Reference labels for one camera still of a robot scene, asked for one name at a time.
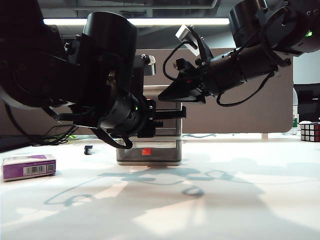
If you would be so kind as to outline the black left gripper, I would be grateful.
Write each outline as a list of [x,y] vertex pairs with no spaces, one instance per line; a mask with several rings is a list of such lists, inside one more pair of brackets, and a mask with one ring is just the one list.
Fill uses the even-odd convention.
[[153,138],[156,134],[156,127],[163,127],[163,120],[181,119],[187,117],[187,108],[181,110],[156,111],[156,102],[152,99],[142,98],[141,122],[138,138]]

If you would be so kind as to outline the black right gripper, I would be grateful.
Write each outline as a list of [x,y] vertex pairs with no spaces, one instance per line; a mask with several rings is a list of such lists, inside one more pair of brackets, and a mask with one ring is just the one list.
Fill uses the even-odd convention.
[[222,95],[218,84],[213,82],[213,69],[194,67],[184,58],[176,60],[176,69],[177,79],[158,95],[160,101],[205,104],[205,97]]

